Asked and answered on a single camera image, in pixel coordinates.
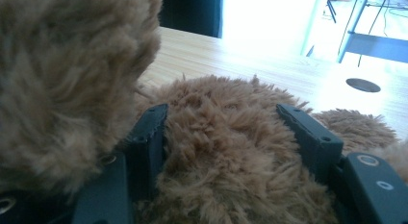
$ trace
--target brown dog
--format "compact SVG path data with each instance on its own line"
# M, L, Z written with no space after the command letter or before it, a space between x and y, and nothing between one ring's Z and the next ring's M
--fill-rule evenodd
M161 2L0 0L0 191L72 193L100 171L135 122Z

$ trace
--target metal ring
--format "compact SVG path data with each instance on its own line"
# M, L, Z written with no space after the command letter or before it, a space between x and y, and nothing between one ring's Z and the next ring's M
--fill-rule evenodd
M17 203L17 200L15 200L13 197L5 197L0 199L0 215L11 210L15 203Z
M377 181L376 183L377 183L377 185L379 187L382 187L385 190L393 190L394 189L393 185L391 185L389 183L386 183L386 182L383 182L383 181Z
M377 159L373 158L372 156L368 156L368 155L359 155L357 156L357 159L361 163L364 163L369 166L377 166L378 164L380 164L380 162Z
M116 161L116 156L115 155L106 155L106 156L103 156L102 158L100 158L100 161L103 164L110 164L110 163Z

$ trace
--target curly fur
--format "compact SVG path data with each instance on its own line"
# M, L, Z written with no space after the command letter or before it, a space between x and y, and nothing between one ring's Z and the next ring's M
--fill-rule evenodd
M0 0L0 190L71 193L134 124L161 0Z
M306 103L257 78L210 76L147 90L152 96L139 96L138 114L168 103L168 142L160 194L140 203L140 223L337 223L332 194L302 167L293 133L276 113L277 103L311 112ZM406 146L394 151L395 132L381 117L313 116L344 139L344 154L372 152L407 179Z

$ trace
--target table surface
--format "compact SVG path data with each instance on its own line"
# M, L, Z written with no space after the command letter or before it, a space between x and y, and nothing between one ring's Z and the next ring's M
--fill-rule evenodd
M315 60L237 50L222 39L160 28L162 48L157 59L140 77L140 82L159 87L176 79L208 75L232 79L251 79L286 88L301 101L309 101L314 112L347 109L363 114L383 115L383 121L396 130L399 138L408 137L408 69L362 69ZM346 83L364 79L380 86L379 92L365 92Z

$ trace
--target dark wall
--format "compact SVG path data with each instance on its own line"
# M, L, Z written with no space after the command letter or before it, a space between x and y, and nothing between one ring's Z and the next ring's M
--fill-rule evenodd
M161 26L219 37L222 0L164 0L160 14Z

